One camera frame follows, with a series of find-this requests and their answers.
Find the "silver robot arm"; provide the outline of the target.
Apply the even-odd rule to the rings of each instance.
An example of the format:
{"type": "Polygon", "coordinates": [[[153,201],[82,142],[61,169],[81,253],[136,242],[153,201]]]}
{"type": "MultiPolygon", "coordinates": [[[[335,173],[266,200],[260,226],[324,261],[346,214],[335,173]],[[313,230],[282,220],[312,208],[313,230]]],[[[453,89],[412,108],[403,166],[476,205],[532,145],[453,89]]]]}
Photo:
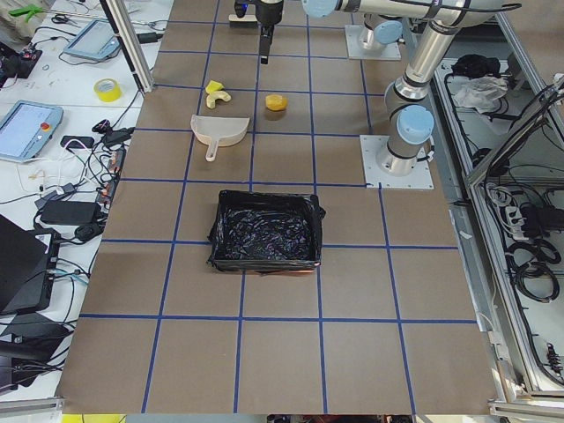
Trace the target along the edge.
{"type": "MultiPolygon", "coordinates": [[[[255,16],[260,24],[259,57],[261,64],[269,62],[275,26],[282,20],[283,1],[255,1],[255,16]]],[[[301,1],[305,13],[314,19],[328,17],[343,5],[342,1],[301,1]]],[[[366,12],[363,25],[346,25],[345,41],[350,59],[399,61],[397,42],[402,37],[403,24],[398,19],[379,22],[366,12]]]]}
{"type": "Polygon", "coordinates": [[[378,167],[397,177],[410,174],[419,150],[431,137],[432,114],[419,103],[428,95],[429,82],[460,29],[477,26],[495,13],[505,11],[502,1],[304,1],[303,9],[314,18],[334,11],[363,12],[427,22],[404,73],[389,85],[385,104],[390,137],[376,154],[378,167]]]}

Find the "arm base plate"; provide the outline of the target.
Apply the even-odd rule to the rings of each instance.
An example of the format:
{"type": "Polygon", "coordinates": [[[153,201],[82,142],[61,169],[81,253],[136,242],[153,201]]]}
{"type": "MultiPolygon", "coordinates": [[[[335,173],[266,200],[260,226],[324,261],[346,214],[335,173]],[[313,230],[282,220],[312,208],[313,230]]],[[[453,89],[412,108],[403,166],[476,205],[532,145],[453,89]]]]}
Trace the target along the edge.
{"type": "Polygon", "coordinates": [[[389,136],[384,135],[360,136],[365,185],[370,189],[432,190],[433,139],[429,138],[420,147],[418,155],[408,160],[389,152],[388,139],[389,136]]]}
{"type": "Polygon", "coordinates": [[[386,21],[374,29],[366,26],[345,26],[348,57],[358,60],[399,61],[398,40],[402,36],[398,21],[386,21]]]}

